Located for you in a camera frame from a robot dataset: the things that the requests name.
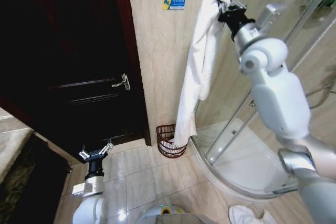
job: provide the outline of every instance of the door lock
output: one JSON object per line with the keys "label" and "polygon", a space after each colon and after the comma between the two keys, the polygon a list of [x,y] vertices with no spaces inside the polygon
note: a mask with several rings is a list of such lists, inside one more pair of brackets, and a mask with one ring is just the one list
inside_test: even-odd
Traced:
{"label": "door lock", "polygon": [[119,82],[119,83],[117,83],[117,84],[112,84],[112,87],[113,88],[115,88],[115,87],[119,87],[119,86],[121,86],[121,85],[125,85],[125,89],[126,90],[130,90],[131,89],[131,86],[130,86],[130,83],[129,83],[129,81],[128,81],[128,77],[127,77],[127,74],[122,74],[121,75],[121,78],[122,78],[122,82]]}

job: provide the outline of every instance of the beige wall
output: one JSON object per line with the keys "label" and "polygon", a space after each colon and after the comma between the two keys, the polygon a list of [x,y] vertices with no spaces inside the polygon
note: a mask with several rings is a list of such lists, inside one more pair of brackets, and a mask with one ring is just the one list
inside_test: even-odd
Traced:
{"label": "beige wall", "polygon": [[202,0],[162,10],[161,0],[131,0],[152,143],[155,128],[175,123],[187,55]]}

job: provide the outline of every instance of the wicker basket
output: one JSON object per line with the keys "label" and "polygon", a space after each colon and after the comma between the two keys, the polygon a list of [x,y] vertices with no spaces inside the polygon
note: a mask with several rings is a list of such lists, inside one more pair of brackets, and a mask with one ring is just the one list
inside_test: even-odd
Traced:
{"label": "wicker basket", "polygon": [[161,125],[156,127],[159,152],[168,158],[177,158],[183,155],[187,145],[176,146],[171,139],[174,138],[175,124]]}

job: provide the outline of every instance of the white robotic arm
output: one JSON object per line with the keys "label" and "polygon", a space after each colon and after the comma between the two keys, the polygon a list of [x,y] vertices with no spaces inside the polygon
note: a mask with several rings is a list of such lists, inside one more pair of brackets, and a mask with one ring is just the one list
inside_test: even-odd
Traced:
{"label": "white robotic arm", "polygon": [[309,134],[310,110],[298,77],[285,61],[286,44],[266,32],[284,10],[267,5],[255,22],[246,8],[232,2],[220,5],[218,21],[225,22],[236,43],[239,68],[249,75],[260,117],[284,146],[278,155],[287,173],[299,179],[300,195],[316,223],[336,223],[336,152]]}

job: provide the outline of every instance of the door frame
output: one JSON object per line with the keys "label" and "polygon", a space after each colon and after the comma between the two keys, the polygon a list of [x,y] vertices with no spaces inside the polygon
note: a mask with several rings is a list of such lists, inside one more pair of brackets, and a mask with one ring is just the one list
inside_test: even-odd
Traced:
{"label": "door frame", "polygon": [[[132,15],[132,8],[131,8],[131,1],[130,0],[116,0],[118,6],[118,12],[121,21],[121,27],[125,39],[125,45],[128,52],[129,63],[130,63],[130,77],[132,83],[132,90],[135,93],[135,97],[140,99],[139,104],[140,108],[140,118],[142,128],[143,128],[143,135],[146,142],[146,145],[151,146],[151,137],[150,137],[150,130],[148,124],[148,117],[146,111],[146,104],[145,104],[145,97],[143,91],[143,84],[142,84],[142,77],[141,77],[141,70],[140,70],[140,62],[139,62],[139,55],[138,55],[138,47],[136,45],[137,40],[135,38],[135,30],[134,30],[134,23],[133,23],[133,15]],[[33,130],[38,132],[39,134],[43,135],[43,129],[40,125],[36,123],[34,118],[32,118],[28,113],[21,110],[16,104],[14,104],[9,99],[5,98],[3,95],[0,94],[0,106],[8,111],[10,114],[24,122],[26,125],[31,127]]]}

